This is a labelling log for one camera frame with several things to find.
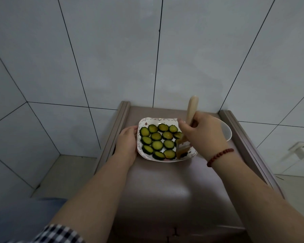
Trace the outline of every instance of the red bead bracelet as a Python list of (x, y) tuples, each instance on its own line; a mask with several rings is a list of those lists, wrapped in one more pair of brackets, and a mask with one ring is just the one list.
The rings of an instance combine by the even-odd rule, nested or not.
[(212, 157), (210, 159), (210, 161), (207, 162), (207, 166), (208, 167), (212, 167), (212, 163), (215, 161), (215, 159), (219, 158), (220, 156), (222, 156), (223, 154), (227, 154), (229, 152), (233, 152), (234, 149), (233, 148), (228, 148), (228, 149), (225, 149), (224, 151), (221, 151), (219, 152), (218, 154), (215, 154), (214, 157)]

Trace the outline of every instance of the black and white checkered shirt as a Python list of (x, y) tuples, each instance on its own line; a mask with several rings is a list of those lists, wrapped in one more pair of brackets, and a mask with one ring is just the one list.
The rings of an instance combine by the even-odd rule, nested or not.
[[(24, 243), (24, 241), (8, 241), (7, 243)], [(76, 231), (69, 227), (51, 224), (46, 226), (29, 243), (85, 243), (85, 241)]]

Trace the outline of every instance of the white plate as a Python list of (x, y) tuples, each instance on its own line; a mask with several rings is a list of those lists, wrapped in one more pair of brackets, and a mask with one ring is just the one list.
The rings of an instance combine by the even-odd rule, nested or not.
[[(226, 123), (224, 123), (222, 120), (220, 120), (220, 119), (218, 119), (218, 120), (221, 121), (221, 127), (222, 127), (222, 131), (223, 131), (223, 134), (224, 134), (224, 137), (225, 137), (226, 141), (230, 140), (231, 137), (232, 137), (232, 131), (231, 131), (230, 127)], [(143, 158), (148, 159), (148, 160), (152, 160), (152, 161), (170, 163), (170, 162), (178, 162), (178, 161), (190, 159), (190, 158), (197, 155), (197, 151), (193, 147), (191, 147), (190, 150), (188, 151), (188, 155), (181, 158), (181, 159), (175, 158), (175, 159), (172, 159), (172, 160), (169, 160), (169, 159), (157, 160), (157, 159), (154, 159), (152, 157), (152, 155), (145, 154), (142, 150), (143, 143), (141, 142), (140, 129), (142, 127), (148, 127), (150, 124), (154, 124), (155, 126), (158, 126), (161, 123), (164, 123), (167, 126), (174, 125), (178, 128), (178, 131), (181, 131), (179, 126), (178, 126), (178, 121), (177, 121), (176, 118), (143, 118), (138, 123), (138, 128), (137, 128), (137, 150), (138, 150), (138, 153)]]

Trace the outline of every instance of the electrical outlet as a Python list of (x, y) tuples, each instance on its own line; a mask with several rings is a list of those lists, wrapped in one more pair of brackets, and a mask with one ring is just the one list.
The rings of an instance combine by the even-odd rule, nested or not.
[(304, 147), (304, 142), (297, 142), (294, 146), (292, 146), (289, 151), (295, 152), (296, 149)]

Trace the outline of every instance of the right hand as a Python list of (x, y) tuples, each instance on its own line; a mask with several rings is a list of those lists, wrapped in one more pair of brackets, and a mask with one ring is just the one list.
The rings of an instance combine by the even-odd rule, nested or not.
[(223, 135), (221, 123), (215, 117), (197, 111), (192, 127), (178, 118), (179, 128), (192, 146), (206, 159), (230, 148)]

